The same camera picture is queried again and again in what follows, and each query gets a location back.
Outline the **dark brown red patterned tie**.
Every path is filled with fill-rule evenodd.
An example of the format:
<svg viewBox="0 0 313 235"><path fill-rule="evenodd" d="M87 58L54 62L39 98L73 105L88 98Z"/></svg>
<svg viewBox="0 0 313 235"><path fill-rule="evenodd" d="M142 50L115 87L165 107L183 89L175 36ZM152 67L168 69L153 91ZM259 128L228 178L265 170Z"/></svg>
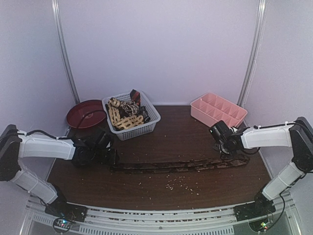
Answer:
<svg viewBox="0 0 313 235"><path fill-rule="evenodd" d="M250 157L240 154L228 159L201 159L161 163L117 163L110 166L109 170L112 172L129 174L179 173L240 167L248 164L249 162Z"/></svg>

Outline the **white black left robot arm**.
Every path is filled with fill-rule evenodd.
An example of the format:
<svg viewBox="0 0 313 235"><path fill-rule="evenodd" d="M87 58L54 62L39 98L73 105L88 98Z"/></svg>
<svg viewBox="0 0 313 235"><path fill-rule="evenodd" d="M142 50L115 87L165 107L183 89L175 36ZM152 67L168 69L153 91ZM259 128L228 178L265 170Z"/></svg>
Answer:
<svg viewBox="0 0 313 235"><path fill-rule="evenodd" d="M39 178L23 165L24 158L53 158L85 167L95 161L116 165L119 161L113 138L104 130L80 138L56 137L43 130L24 132L10 124L0 136L0 180L11 181L36 195L59 216L66 217L70 206L60 189Z"/></svg>

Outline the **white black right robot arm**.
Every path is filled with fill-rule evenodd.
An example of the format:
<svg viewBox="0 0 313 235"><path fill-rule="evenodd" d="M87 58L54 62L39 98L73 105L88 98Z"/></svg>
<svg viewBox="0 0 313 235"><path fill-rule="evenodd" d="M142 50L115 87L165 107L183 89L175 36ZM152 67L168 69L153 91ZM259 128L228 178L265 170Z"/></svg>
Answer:
<svg viewBox="0 0 313 235"><path fill-rule="evenodd" d="M222 120L209 129L219 149L227 155L265 147L287 147L292 150L289 163L267 183L251 204L251 212L261 216L269 201L279 196L300 178L313 170L313 128L305 117L293 122L244 129L229 128Z"/></svg>

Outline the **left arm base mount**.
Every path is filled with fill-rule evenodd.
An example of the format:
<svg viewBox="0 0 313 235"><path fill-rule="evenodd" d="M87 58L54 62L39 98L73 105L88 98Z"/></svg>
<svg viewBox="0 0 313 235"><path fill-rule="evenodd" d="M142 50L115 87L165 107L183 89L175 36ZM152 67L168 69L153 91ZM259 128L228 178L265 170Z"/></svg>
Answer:
<svg viewBox="0 0 313 235"><path fill-rule="evenodd" d="M51 204L40 200L45 206L45 213L55 217L52 228L56 234L64 235L74 227L79 226L79 222L84 222L88 208L85 206L68 203L66 199L57 198Z"/></svg>

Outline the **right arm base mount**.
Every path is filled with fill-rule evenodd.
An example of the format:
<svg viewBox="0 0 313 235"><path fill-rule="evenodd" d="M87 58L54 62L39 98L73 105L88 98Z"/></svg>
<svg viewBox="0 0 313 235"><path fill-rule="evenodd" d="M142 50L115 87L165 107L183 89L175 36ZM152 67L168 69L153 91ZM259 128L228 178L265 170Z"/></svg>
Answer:
<svg viewBox="0 0 313 235"><path fill-rule="evenodd" d="M233 208L237 221L252 220L250 228L254 232L265 232L273 221L273 213L276 208L272 200L268 200L262 193L258 193L254 201L235 206Z"/></svg>

